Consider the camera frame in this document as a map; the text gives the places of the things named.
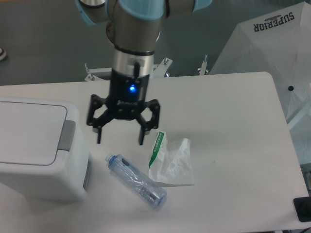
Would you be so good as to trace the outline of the silver blue-capped robot arm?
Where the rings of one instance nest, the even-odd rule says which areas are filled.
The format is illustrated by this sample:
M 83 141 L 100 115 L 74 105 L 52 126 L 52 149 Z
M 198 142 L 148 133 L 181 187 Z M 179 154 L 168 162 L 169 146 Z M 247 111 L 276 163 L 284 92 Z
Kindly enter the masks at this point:
M 114 119 L 136 120 L 142 144 L 159 125 L 158 100 L 145 98 L 160 24 L 174 15 L 206 8 L 210 1 L 78 0 L 75 4 L 87 25 L 107 22 L 106 35 L 114 46 L 108 96 L 91 96 L 86 123 L 101 135 L 103 126 Z

